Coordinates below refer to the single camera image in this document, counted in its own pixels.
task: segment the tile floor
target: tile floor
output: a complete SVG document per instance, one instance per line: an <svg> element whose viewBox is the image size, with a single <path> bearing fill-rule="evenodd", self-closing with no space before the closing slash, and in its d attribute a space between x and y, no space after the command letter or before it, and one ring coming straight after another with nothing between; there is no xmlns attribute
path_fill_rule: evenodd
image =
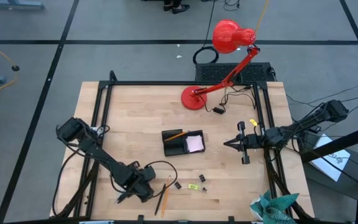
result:
<svg viewBox="0 0 358 224"><path fill-rule="evenodd" d="M18 81L0 91L0 204L34 115L40 93L75 0L42 0L44 11L0 9L0 40L46 40L43 44L0 44L0 49L21 67ZM79 0L68 40L203 40L212 2L184 0L191 9L173 15L162 11L160 1ZM358 26L358 1L347 0ZM234 19L254 27L264 1L241 0L237 11L223 10L218 1L212 26ZM259 30L259 40L357 40L339 0L271 1ZM6 222L47 218L64 147L54 128L74 113L81 82L119 80L194 80L191 58L200 44L65 45L35 129L27 160L9 207ZM259 45L255 62L270 62L287 93L311 101L358 84L358 45ZM245 49L221 55L219 62L240 62ZM199 62L212 55L200 54ZM10 65L0 56L0 74L12 78ZM358 89L338 99L358 96ZM353 108L358 101L346 104ZM292 116L309 112L291 105ZM358 129L358 110L326 131L343 135ZM353 220L356 202L310 182L317 217L331 221Z"/></svg>

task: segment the wooden tabletop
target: wooden tabletop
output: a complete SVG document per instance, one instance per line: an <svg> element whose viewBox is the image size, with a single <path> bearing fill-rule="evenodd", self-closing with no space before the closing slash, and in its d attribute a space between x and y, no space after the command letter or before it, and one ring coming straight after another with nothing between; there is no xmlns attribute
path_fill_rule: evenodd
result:
<svg viewBox="0 0 358 224"><path fill-rule="evenodd" d="M92 119L97 87L98 82L82 84L74 114L74 117L81 118L88 124ZM107 125L111 129L104 137L103 149L125 164L139 161L144 166L157 160L171 162L178 170L178 182L182 188L177 190L175 186L170 187L167 209L164 217L160 218L160 211L154 216L158 197L141 203L133 196L116 204L119 193L112 189L109 172L101 166L92 219L136 220L138 215L144 215L145 220L223 221L228 216L234 216L236 221L254 220L249 209L250 202L269 189L263 150L248 150L251 163L243 165L242 154L223 146L223 142L238 134L236 125L239 121L245 121L247 134L253 133L253 125L249 120L252 118L258 121L257 111L253 109L250 98L245 95L230 96L227 111L223 115L207 113L204 109L187 110L180 101L184 88L186 86L113 86L107 119ZM291 124L283 83L268 83L268 92L275 125ZM250 90L245 93L251 96ZM223 94L224 90L208 94L209 110L218 106ZM268 128L263 93L260 92L260 95L265 125ZM99 122L103 102L104 100L99 112ZM169 129L203 130L205 152L165 157L161 131ZM70 154L71 151L67 149L65 158ZM300 193L297 202L306 213L314 216L299 155L288 149L284 149L281 155L289 191ZM55 204L58 212L78 188L82 166L83 159L75 156L63 171ZM166 164L154 164L153 168L157 177L150 184L155 192L160 192L167 177L171 175L174 178L175 173ZM206 178L206 182L202 184L208 190L206 193L187 189L188 184L201 184L198 178L200 174ZM85 214L85 205L82 206L81 214Z"/></svg>

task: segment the pencil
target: pencil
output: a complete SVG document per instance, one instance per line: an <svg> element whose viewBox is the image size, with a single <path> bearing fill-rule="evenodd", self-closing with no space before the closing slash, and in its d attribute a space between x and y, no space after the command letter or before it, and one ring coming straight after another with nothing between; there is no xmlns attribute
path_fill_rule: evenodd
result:
<svg viewBox="0 0 358 224"><path fill-rule="evenodd" d="M172 136L172 137L167 138L167 139L164 140L164 141L169 141L169 140L175 139L175 138L180 137L180 136L182 136L182 135L184 135L184 134L186 134L186 133L187 133L187 132L179 133L179 134L177 134L177 135L174 135L174 136Z"/></svg>
<svg viewBox="0 0 358 224"><path fill-rule="evenodd" d="M162 204L162 209L161 209L161 218L164 217L164 213L165 213L165 207L167 206L167 201L168 201L168 193L169 193L169 182L171 181L171 175L168 177L167 180L167 187L165 188L165 196L164 196L164 203Z"/></svg>

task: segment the teal fabric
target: teal fabric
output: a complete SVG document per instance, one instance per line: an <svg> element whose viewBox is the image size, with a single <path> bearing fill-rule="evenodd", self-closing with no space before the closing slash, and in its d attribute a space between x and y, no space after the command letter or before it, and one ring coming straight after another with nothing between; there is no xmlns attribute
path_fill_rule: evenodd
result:
<svg viewBox="0 0 358 224"><path fill-rule="evenodd" d="M264 224L296 224L295 221L283 211L296 201L299 194L284 195L272 199L270 190L260 195L260 201L253 203L250 207L263 219Z"/></svg>

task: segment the lamp base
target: lamp base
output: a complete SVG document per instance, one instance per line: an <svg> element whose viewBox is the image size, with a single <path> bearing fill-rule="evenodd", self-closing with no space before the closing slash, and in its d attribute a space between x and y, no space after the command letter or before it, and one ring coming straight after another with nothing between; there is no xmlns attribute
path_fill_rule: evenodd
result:
<svg viewBox="0 0 358 224"><path fill-rule="evenodd" d="M204 107L204 101L206 103L206 94L200 96L204 101L197 96L191 96L191 93L198 89L200 89L198 86L189 86L183 90L181 93L181 103L185 108L189 110L199 110Z"/></svg>

